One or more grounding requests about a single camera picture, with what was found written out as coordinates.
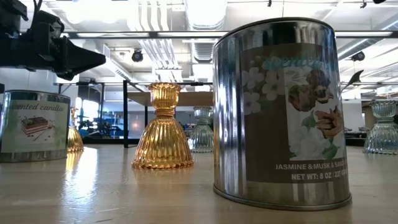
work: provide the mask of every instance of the ceiling duct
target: ceiling duct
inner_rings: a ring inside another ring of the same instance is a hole
[[[225,0],[184,0],[187,23],[190,30],[223,30]],[[196,61],[208,63],[213,60],[214,43],[193,43],[193,57]]]
[[[376,26],[374,30],[397,30],[398,29],[398,16],[393,16],[390,19],[384,21],[380,25]],[[338,49],[338,60],[346,59],[367,47],[370,47],[383,39],[364,39],[364,40],[353,40],[350,43],[344,45]]]

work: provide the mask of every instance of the silver tin can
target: silver tin can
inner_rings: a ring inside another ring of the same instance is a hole
[[[333,29],[255,22],[222,37],[213,60],[215,192],[283,210],[349,203]]]
[[[10,90],[4,94],[0,162],[67,157],[70,98],[54,93]]]

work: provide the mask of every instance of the metal rim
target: metal rim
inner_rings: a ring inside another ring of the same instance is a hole
[[[213,190],[216,194],[227,198],[229,200],[232,200],[234,202],[242,203],[245,205],[250,205],[254,207],[261,207],[261,208],[270,208],[270,209],[276,209],[276,210],[290,210],[290,211],[322,211],[322,210],[331,210],[331,209],[336,209],[336,208],[341,208],[349,203],[351,203],[352,196],[351,194],[349,197],[338,203],[333,203],[329,205],[307,205],[307,206],[300,206],[300,205],[278,205],[278,204],[273,204],[273,203],[262,203],[262,202],[254,202],[252,200],[246,200],[243,198],[238,198],[232,195],[228,195],[220,190],[217,189],[217,187],[214,185]]]
[[[65,97],[70,99],[69,96],[65,96],[62,94],[58,94],[58,93],[50,93],[50,92],[46,92],[46,91],[33,91],[33,90],[7,90],[4,93],[17,93],[17,92],[24,92],[24,93],[44,93],[44,94],[48,94],[48,95],[55,95],[55,96],[61,96],[61,97]]]
[[[236,29],[233,29],[232,31],[229,31],[227,34],[225,34],[224,36],[222,36],[222,38],[220,38],[217,43],[214,45],[214,47],[217,47],[217,45],[224,40],[225,38],[250,27],[254,27],[254,26],[258,26],[258,25],[262,25],[262,24],[268,24],[268,23],[272,23],[272,22],[286,22],[286,21],[304,21],[304,22],[314,22],[320,25],[323,25],[327,28],[330,28],[333,32],[333,28],[331,25],[327,24],[326,22],[323,21],[319,21],[317,19],[311,19],[311,18],[305,18],[305,17],[282,17],[282,18],[273,18],[273,19],[264,19],[261,21],[256,21],[256,22],[252,22],[246,25],[243,25],[241,27],[238,27]]]

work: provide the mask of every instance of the wooden table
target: wooden table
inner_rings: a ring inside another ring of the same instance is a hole
[[[241,205],[213,192],[213,155],[132,170],[135,149],[89,145],[66,160],[0,164],[0,223],[397,223],[398,157],[348,148],[353,203],[323,212]]]

